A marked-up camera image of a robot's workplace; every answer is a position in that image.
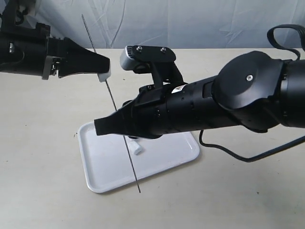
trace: thin metal wire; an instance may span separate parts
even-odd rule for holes
[[[90,35],[89,29],[88,29],[88,26],[87,26],[87,23],[86,23],[86,20],[85,20],[85,17],[84,17],[83,14],[81,15],[81,18],[82,18],[82,21],[84,22],[84,25],[85,25],[87,34],[88,34],[88,36],[89,36],[89,39],[90,39],[90,42],[91,42],[91,45],[92,45],[92,48],[94,49],[94,52],[96,53],[96,49],[95,49],[95,47],[94,47],[94,44],[93,44],[93,41],[92,41],[92,37],[91,37],[91,35]],[[116,105],[115,105],[114,98],[113,98],[113,95],[112,95],[110,86],[109,86],[107,80],[105,80],[105,82],[106,82],[107,89],[108,89],[108,92],[109,92],[109,94],[110,94],[110,97],[111,97],[111,100],[112,100],[114,109],[115,109],[115,111],[117,111],[118,109],[117,109],[117,107],[116,107]],[[137,187],[138,187],[139,193],[141,193],[141,189],[140,189],[140,185],[139,185],[139,182],[138,182],[138,178],[137,178],[137,175],[136,175],[136,173],[135,173],[135,169],[134,169],[133,162],[132,162],[132,157],[131,157],[131,155],[130,155],[130,151],[129,151],[129,148],[128,148],[126,136],[123,136],[123,138],[124,138],[124,143],[125,143],[125,145],[126,145],[128,157],[129,157],[129,160],[130,160],[130,164],[131,164],[131,166],[132,166],[132,171],[133,171],[133,174],[134,174],[135,182],[137,183]]]

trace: table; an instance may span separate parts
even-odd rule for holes
[[[250,49],[175,50],[186,82],[218,74]],[[287,51],[262,50],[273,58]],[[152,82],[120,68],[121,50],[99,50],[112,61],[116,103]],[[113,112],[106,85],[94,74],[43,81],[0,74],[0,228],[3,229],[291,229],[305,226],[305,153],[298,146],[252,164],[202,148],[192,163],[105,195],[85,183],[76,133]],[[268,134],[243,127],[206,131],[207,142],[252,156],[304,134],[278,126]]]

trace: white tray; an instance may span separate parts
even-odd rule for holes
[[[80,127],[78,140],[88,188],[104,193],[135,181],[123,136],[97,136],[94,123]],[[164,135],[159,139],[139,139],[144,151],[131,154],[138,179],[196,159],[200,153],[191,133]]]

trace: white sticker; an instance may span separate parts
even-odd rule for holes
[[[185,84],[185,85],[181,85],[181,86],[179,86],[179,87],[174,88],[174,89],[173,89],[173,91],[172,91],[172,94],[174,94],[174,93],[176,93],[176,92],[180,92],[180,91],[182,91],[182,89],[184,88],[184,86],[186,86],[186,84]]]

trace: black cylinder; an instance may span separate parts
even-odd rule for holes
[[[42,76],[46,53],[45,39],[0,34],[1,72]]]
[[[164,135],[238,125],[212,98],[214,77],[171,90],[165,102],[134,109],[138,125],[153,135]]]
[[[305,128],[305,60],[291,61],[281,82],[283,125]]]

